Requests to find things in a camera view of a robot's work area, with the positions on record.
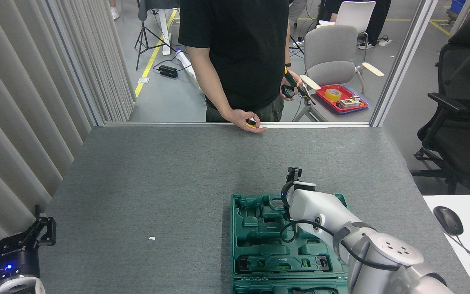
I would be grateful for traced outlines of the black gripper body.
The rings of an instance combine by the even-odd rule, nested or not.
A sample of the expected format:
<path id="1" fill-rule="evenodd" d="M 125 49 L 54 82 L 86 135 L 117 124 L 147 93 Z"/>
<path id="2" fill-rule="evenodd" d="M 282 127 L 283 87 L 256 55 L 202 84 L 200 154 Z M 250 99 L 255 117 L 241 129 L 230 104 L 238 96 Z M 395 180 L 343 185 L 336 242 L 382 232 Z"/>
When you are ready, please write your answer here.
<path id="1" fill-rule="evenodd" d="M 0 255 L 0 292 L 41 290 L 38 249 L 22 246 Z"/>
<path id="2" fill-rule="evenodd" d="M 292 202 L 293 192 L 295 191 L 294 182 L 286 182 L 280 191 L 282 206 L 285 210 L 285 219 L 290 219 L 290 204 Z"/>

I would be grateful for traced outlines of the person's right hand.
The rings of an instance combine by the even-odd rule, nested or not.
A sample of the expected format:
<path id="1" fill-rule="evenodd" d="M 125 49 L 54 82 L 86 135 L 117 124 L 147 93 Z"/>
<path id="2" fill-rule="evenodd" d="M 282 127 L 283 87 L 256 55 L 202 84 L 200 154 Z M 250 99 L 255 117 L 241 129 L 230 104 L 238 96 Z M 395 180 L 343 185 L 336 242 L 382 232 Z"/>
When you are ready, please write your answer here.
<path id="1" fill-rule="evenodd" d="M 237 125 L 239 128 L 252 133 L 262 133 L 267 130 L 267 127 L 260 127 L 260 119 L 254 112 L 246 112 L 240 109 L 232 109 L 224 116 L 226 120 Z M 246 124 L 246 119 L 254 119 L 256 121 L 255 128 Z"/>

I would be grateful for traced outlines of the person's left hand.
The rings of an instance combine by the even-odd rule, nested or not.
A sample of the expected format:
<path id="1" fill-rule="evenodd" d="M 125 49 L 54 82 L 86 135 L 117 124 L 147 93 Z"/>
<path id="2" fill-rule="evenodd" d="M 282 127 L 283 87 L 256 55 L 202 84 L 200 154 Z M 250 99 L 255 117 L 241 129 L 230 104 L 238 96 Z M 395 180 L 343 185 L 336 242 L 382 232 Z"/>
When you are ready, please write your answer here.
<path id="1" fill-rule="evenodd" d="M 295 97 L 295 89 L 297 90 L 297 94 L 302 98 L 305 92 L 301 87 L 298 87 L 298 81 L 291 75 L 287 68 L 285 69 L 284 78 L 286 82 L 280 86 L 280 92 L 283 98 L 293 99 Z"/>

